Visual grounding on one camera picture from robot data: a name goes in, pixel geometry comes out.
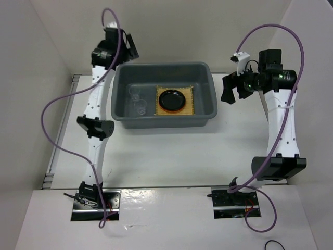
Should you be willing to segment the clear glass cup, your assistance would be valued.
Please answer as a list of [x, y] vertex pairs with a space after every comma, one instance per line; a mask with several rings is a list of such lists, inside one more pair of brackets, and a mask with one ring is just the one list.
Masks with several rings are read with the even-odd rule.
[[140, 89], [135, 86], [131, 86], [129, 88], [129, 95], [132, 101], [138, 102], [140, 100]]
[[147, 102], [144, 99], [140, 99], [134, 103], [134, 108], [140, 116], [144, 116], [147, 111]]

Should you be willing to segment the square bamboo mat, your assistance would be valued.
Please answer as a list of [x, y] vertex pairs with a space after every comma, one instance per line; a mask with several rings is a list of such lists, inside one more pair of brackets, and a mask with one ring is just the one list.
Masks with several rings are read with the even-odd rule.
[[156, 116], [193, 115], [193, 86], [162, 87], [157, 86]]

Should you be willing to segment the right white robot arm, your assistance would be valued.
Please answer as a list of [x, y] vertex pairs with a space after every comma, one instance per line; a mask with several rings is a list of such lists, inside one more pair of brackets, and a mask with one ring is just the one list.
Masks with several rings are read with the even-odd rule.
[[255, 156], [251, 162], [251, 177], [235, 177], [229, 184], [228, 199], [234, 205], [246, 201], [255, 190], [270, 182], [288, 180], [304, 170], [307, 159], [300, 156], [296, 140], [294, 108], [297, 81], [294, 70], [283, 68], [282, 51], [260, 51], [258, 70], [250, 66], [251, 57], [246, 52], [235, 52], [230, 58], [236, 63], [235, 72], [223, 77], [221, 101], [235, 103], [233, 90], [239, 99], [261, 92], [267, 105], [268, 146], [266, 156]]

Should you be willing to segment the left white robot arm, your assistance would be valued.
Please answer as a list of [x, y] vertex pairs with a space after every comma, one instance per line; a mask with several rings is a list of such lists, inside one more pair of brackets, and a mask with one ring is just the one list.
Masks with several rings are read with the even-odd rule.
[[82, 116], [76, 122], [88, 136], [88, 167], [79, 186], [78, 199], [90, 207], [98, 208], [104, 201], [102, 166], [108, 139], [114, 132], [114, 122], [107, 119], [106, 106], [116, 67], [139, 57], [133, 39], [115, 22], [105, 28], [105, 39], [92, 51], [92, 86]]

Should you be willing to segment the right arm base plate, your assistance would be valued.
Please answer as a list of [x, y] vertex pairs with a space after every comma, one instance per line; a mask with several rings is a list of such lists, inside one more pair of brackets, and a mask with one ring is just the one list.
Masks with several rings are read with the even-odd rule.
[[227, 192], [227, 187], [213, 187], [207, 197], [212, 199], [215, 219], [261, 217], [259, 201], [256, 192], [232, 193]]

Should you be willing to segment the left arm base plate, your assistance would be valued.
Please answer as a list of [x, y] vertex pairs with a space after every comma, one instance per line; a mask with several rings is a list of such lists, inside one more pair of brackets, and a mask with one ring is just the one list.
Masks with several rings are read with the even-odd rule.
[[[64, 195], [73, 199], [71, 221], [100, 221], [103, 218], [102, 204], [79, 197], [78, 191], [74, 195]], [[103, 190], [107, 221], [119, 220], [120, 198], [120, 190]]]

